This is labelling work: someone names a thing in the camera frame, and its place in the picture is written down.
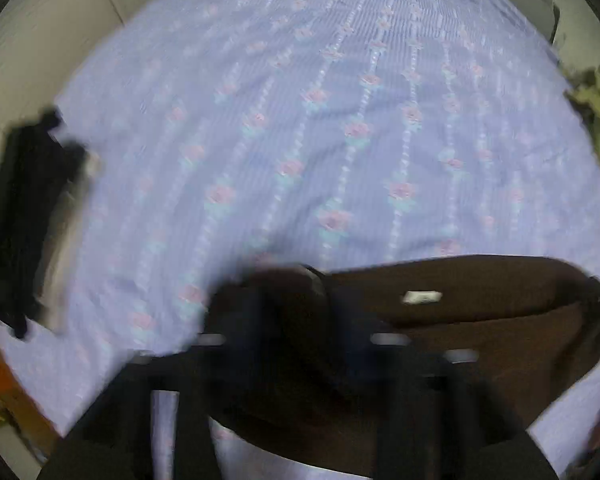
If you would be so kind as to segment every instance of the bed sheet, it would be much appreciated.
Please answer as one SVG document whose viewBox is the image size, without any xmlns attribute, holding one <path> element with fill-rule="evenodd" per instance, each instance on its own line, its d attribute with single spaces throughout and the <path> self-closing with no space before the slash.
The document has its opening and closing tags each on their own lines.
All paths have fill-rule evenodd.
<svg viewBox="0 0 600 480">
<path fill-rule="evenodd" d="M 64 433 L 253 262 L 526 254 L 600 277 L 600 168 L 555 61 L 507 0 L 155 0 L 58 97 L 59 136 L 104 169 L 64 333 L 1 331 L 8 364 Z"/>
</svg>

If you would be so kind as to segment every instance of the brown object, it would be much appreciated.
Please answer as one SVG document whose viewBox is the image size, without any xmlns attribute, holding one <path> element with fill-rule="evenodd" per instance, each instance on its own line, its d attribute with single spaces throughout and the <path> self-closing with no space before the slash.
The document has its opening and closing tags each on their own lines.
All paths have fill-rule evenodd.
<svg viewBox="0 0 600 480">
<path fill-rule="evenodd" d="M 23 436 L 44 455 L 50 456 L 59 435 L 33 400 L 18 384 L 0 353 L 0 404 L 16 421 Z"/>
<path fill-rule="evenodd" d="M 274 386 L 211 413 L 248 442 L 298 462 L 372 473 L 382 406 L 324 380 L 334 372 L 321 357 L 330 344 L 334 290 L 348 291 L 351 303 L 422 349 L 477 351 L 480 373 L 525 427 L 600 359 L 600 282 L 557 260 L 460 256 L 316 280 L 273 269 L 239 285 L 259 286 L 274 298 L 290 343 L 263 357 L 276 379 L 267 384 Z M 217 314 L 231 309 L 223 294 L 212 300 L 206 332 L 214 331 Z"/>
</svg>

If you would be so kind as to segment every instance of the white label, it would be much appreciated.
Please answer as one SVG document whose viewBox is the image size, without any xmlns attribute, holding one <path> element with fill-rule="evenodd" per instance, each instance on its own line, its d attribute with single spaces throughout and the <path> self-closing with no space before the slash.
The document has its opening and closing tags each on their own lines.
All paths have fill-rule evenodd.
<svg viewBox="0 0 600 480">
<path fill-rule="evenodd" d="M 436 290 L 410 290 L 402 298 L 403 303 L 419 305 L 423 303 L 437 303 L 442 298 L 442 292 Z"/>
</svg>

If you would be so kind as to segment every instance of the bed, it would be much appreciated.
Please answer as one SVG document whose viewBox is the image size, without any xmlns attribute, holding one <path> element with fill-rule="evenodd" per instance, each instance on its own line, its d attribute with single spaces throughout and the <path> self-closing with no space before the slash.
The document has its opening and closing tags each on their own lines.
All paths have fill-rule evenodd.
<svg viewBox="0 0 600 480">
<path fill-rule="evenodd" d="M 59 138 L 104 167 L 62 333 L 3 330 L 6 361 L 65 433 L 131 352 L 190 342 L 244 266 L 526 254 L 600 277 L 600 168 L 566 86 L 508 0 L 154 0 L 57 98 Z M 558 472 L 600 364 L 574 391 L 530 430 Z M 165 478 L 175 402 L 156 402 Z M 342 476 L 216 430 L 232 478 Z"/>
</svg>

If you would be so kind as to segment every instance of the brown cloth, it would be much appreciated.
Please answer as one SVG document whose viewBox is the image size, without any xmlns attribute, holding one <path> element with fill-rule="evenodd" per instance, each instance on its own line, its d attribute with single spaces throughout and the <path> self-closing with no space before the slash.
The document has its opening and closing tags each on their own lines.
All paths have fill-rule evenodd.
<svg viewBox="0 0 600 480">
<path fill-rule="evenodd" d="M 274 380 L 210 415 L 256 446 L 323 468 L 370 476 L 383 409 L 347 391 L 324 358 L 335 294 L 418 348 L 474 350 L 480 374 L 525 427 L 600 359 L 600 282 L 548 258 L 460 256 L 329 275 L 264 270 L 218 291 L 205 332 L 248 286 L 273 298 L 289 344 L 263 352 Z"/>
</svg>

